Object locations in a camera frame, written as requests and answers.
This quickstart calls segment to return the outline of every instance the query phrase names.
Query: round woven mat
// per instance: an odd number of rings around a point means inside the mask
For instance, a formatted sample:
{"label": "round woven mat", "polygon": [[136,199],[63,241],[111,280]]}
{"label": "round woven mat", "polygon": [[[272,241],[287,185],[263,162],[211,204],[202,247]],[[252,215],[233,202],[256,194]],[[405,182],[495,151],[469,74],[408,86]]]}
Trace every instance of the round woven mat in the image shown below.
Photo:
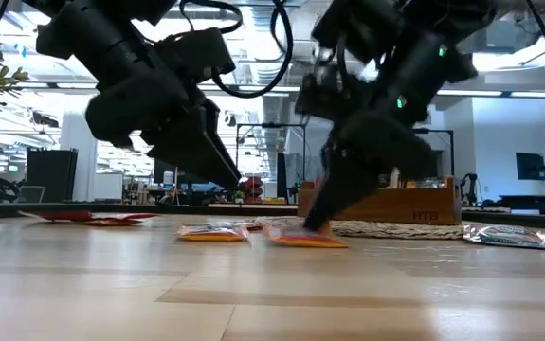
{"label": "round woven mat", "polygon": [[[301,224],[300,217],[259,217],[254,220],[262,225],[293,225]],[[397,224],[332,221],[331,229],[337,236],[361,238],[392,238],[410,240],[459,240],[463,236],[463,227],[472,223],[460,225],[427,225],[427,224]]]}

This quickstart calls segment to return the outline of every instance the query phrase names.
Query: orange snack bag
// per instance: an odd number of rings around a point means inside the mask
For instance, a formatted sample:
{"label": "orange snack bag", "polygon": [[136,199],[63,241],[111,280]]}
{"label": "orange snack bag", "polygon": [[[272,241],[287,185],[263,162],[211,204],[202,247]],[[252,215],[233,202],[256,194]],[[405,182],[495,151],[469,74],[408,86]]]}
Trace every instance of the orange snack bag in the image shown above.
{"label": "orange snack bag", "polygon": [[345,248],[348,244],[335,238],[331,233],[318,234],[301,226],[272,226],[264,228],[266,237],[273,243],[297,247]]}
{"label": "orange snack bag", "polygon": [[177,236],[181,241],[191,242],[242,242],[248,232],[245,227],[234,227],[233,224],[184,224]]}

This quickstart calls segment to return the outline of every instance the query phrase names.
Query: ceiling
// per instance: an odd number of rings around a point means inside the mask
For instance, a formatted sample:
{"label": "ceiling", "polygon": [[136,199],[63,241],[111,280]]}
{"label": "ceiling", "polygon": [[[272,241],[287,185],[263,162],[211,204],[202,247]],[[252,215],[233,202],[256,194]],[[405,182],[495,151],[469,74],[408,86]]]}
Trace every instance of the ceiling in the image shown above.
{"label": "ceiling", "polygon": [[[484,32],[471,37],[463,44],[463,50],[475,53],[475,65],[481,76],[475,80],[449,85],[447,89],[476,90],[545,90],[545,44],[531,45],[534,23],[522,11],[522,2],[501,0],[502,7],[510,15],[498,20]],[[270,62],[280,56],[279,50],[269,36],[269,17],[271,2],[247,0],[238,3],[244,13],[245,24],[236,32],[225,36],[229,51],[237,65],[236,71],[225,75],[226,84],[262,85],[270,81],[280,68],[280,62]],[[300,86],[301,78],[310,71],[310,61],[315,47],[310,41],[310,31],[318,17],[327,9],[329,1],[310,0],[288,2],[289,14],[295,39],[294,61],[282,79],[280,86],[285,88]],[[537,0],[536,5],[545,12],[545,0]],[[75,59],[59,60],[36,53],[36,28],[45,25],[49,19],[42,13],[11,1],[10,11],[0,24],[0,44],[4,64],[11,69],[23,67],[30,75],[32,89],[23,91],[17,98],[5,97],[9,105],[0,112],[0,155],[20,155],[25,146],[55,148],[61,133],[58,128],[44,127],[34,122],[33,113],[39,113],[63,124],[63,115],[77,103],[86,102],[95,95],[97,80]],[[196,29],[223,27],[233,19],[216,9],[187,8],[187,13]],[[169,34],[190,28],[177,8],[172,9],[156,27],[135,21],[136,27],[148,38],[159,40]],[[501,55],[489,53],[489,47],[498,50],[506,47]],[[361,72],[363,65],[349,59],[349,69]],[[57,83],[59,88],[39,88],[38,84]],[[236,99],[208,85],[206,91],[221,108],[220,117],[234,116],[238,123],[294,122],[298,118],[292,114],[291,102],[294,97],[283,91],[259,99]],[[457,100],[437,98],[439,110],[453,105]],[[328,129],[328,124],[313,123],[309,130]],[[228,127],[220,119],[218,133],[232,157],[239,151],[239,170],[243,173],[256,173],[274,179],[276,174],[276,153],[282,150],[286,130],[255,128],[245,135],[245,143],[236,145],[236,127]],[[119,151],[109,144],[100,143],[100,168],[102,170],[126,171],[135,175],[146,175],[152,171],[152,160],[143,155],[149,147],[137,136],[136,153]]]}

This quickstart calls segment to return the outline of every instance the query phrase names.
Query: wooden box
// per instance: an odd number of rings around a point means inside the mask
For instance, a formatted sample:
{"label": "wooden box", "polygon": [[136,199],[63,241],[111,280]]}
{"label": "wooden box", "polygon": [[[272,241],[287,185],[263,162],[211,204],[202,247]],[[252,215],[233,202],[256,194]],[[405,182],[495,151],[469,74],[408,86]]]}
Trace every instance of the wooden box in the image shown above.
{"label": "wooden box", "polygon": [[[315,195],[314,183],[301,184],[298,216],[307,215]],[[444,188],[381,188],[374,195],[364,198],[339,213],[334,220],[460,224],[462,222],[460,193],[455,187],[453,177],[445,179]]]}

